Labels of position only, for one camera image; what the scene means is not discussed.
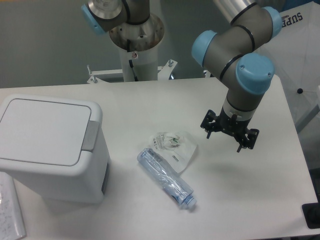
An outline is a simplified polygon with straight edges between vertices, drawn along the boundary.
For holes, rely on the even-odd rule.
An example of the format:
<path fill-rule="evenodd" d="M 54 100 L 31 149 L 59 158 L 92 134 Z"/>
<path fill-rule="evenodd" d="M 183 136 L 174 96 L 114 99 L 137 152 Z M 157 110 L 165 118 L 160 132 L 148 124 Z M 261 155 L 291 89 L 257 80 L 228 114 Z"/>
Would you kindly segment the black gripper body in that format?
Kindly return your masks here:
<path fill-rule="evenodd" d="M 217 123 L 223 133 L 233 136 L 234 135 L 244 135 L 251 119 L 239 120 L 238 118 L 228 116 L 227 111 L 224 108 L 218 116 Z"/>

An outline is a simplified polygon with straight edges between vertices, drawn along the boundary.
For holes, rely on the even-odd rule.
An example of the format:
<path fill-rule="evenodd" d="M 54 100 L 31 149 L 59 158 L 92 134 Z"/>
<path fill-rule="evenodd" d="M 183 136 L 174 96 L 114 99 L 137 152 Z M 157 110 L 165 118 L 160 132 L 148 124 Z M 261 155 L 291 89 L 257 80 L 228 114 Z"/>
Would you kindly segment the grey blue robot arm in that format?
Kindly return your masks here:
<path fill-rule="evenodd" d="M 208 110 L 201 128 L 208 135 L 222 132 L 240 149 L 252 149 L 258 129 L 248 128 L 271 85 L 272 61 L 256 50 L 282 29 L 282 18 L 272 7 L 254 0 L 217 0 L 215 5 L 230 23 L 222 34 L 212 30 L 194 41 L 191 55 L 228 89 L 220 114 Z M 81 7 L 84 18 L 98 35 L 109 34 L 120 52 L 126 82 L 158 80 L 158 46 L 165 28 L 150 11 L 147 0 L 90 0 Z"/>

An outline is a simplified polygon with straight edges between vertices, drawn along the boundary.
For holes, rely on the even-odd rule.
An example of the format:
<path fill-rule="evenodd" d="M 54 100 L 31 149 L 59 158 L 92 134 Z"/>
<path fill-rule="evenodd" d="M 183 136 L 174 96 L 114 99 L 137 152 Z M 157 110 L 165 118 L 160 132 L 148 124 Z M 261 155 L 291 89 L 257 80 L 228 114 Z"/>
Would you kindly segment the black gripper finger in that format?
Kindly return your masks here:
<path fill-rule="evenodd" d="M 241 149 L 252 150 L 255 146 L 256 140 L 258 138 L 260 131 L 255 128 L 246 128 L 242 133 L 236 133 L 234 139 L 239 143 L 237 152 L 239 153 Z"/>
<path fill-rule="evenodd" d="M 209 109 L 203 118 L 200 127 L 207 133 L 206 138 L 209 139 L 211 133 L 221 131 L 220 117 L 216 113 Z"/>

